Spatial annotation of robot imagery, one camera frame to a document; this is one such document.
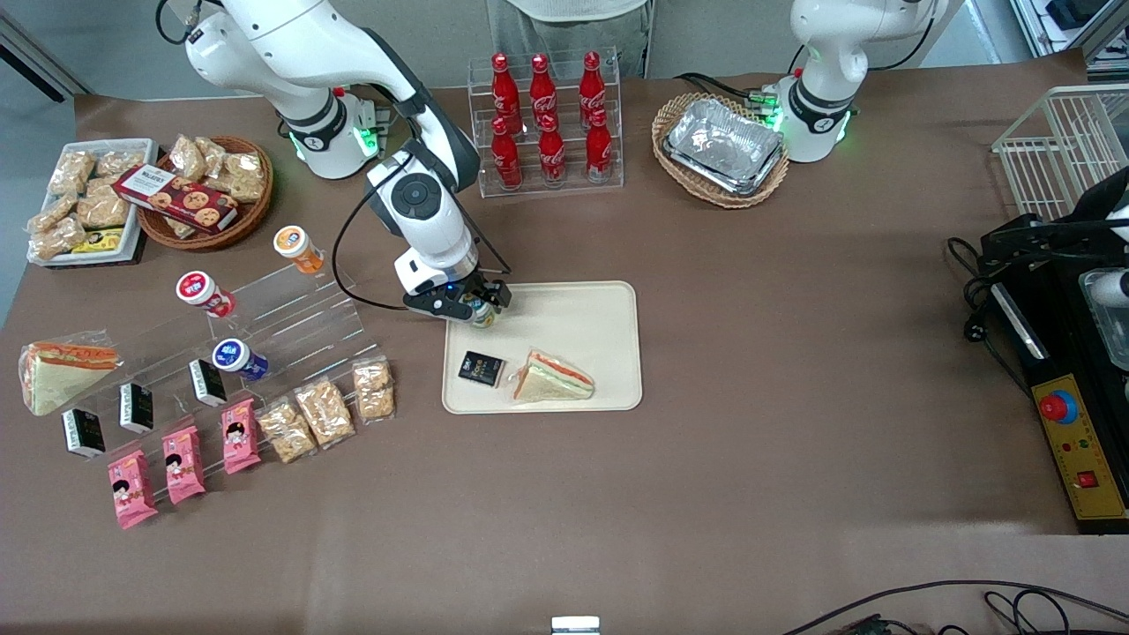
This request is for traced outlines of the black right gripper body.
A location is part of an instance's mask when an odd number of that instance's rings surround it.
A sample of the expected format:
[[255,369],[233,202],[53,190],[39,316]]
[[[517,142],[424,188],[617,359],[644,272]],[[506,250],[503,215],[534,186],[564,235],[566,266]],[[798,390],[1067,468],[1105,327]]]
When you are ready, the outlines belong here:
[[452,301],[460,304],[496,304],[495,282],[482,271],[452,282]]

